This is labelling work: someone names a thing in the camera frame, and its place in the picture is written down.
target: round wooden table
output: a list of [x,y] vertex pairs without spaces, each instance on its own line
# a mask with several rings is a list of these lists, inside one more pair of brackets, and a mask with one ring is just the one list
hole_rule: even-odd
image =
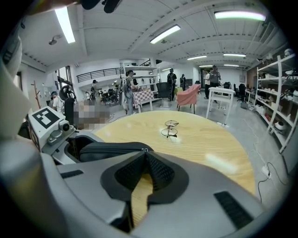
[[[168,120],[179,123],[174,127],[177,138],[161,134]],[[227,130],[206,118],[176,111],[142,112],[118,119],[96,135],[105,142],[143,142],[156,152],[210,166],[255,194],[253,169],[245,150]],[[151,177],[144,175],[132,193],[135,225],[146,214],[151,193]]]

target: electrical outlet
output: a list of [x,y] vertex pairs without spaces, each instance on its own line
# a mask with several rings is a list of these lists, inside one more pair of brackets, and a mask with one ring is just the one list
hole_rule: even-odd
[[267,166],[263,166],[262,167],[262,172],[263,172],[263,174],[267,177],[267,178],[271,178],[271,173],[270,173],[270,171],[269,171],[269,169],[268,169],[268,167]]

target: fluorescent ceiling light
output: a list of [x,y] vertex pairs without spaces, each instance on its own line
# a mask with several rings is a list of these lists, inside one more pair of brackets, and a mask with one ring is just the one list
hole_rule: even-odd
[[246,57],[246,54],[223,54],[224,56],[239,56],[239,57]]
[[247,11],[220,11],[215,12],[216,19],[226,19],[226,18],[248,18],[254,20],[265,21],[266,17],[260,13],[247,12]]
[[194,60],[194,59],[199,59],[199,58],[206,58],[207,55],[202,55],[202,56],[197,56],[197,57],[192,57],[192,58],[188,58],[187,60]]
[[224,66],[239,67],[239,65],[224,65]]
[[164,31],[163,33],[161,33],[158,36],[156,36],[155,38],[153,38],[150,41],[150,43],[155,44],[155,43],[159,42],[160,40],[162,40],[163,38],[167,37],[168,35],[171,35],[172,33],[179,31],[180,29],[181,29],[180,26],[174,25],[170,29]]
[[68,43],[75,42],[74,34],[71,29],[71,25],[68,17],[67,7],[55,9],[55,12],[67,42]]

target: pink armchair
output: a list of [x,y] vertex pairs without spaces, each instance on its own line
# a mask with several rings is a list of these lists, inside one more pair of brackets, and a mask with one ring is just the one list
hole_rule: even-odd
[[178,92],[177,93],[177,107],[179,107],[178,111],[180,110],[180,106],[190,104],[194,105],[194,114],[195,114],[195,104],[196,104],[196,96],[198,91],[201,89],[200,84],[194,84],[191,86],[189,89],[183,91],[183,92]]

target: checkered tablecloth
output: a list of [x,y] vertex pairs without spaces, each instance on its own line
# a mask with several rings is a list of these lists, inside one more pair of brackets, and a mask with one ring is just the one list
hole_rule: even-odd
[[141,104],[141,102],[147,101],[150,98],[154,98],[153,92],[150,89],[146,91],[134,92],[133,96],[134,96],[135,108],[139,108],[139,105]]

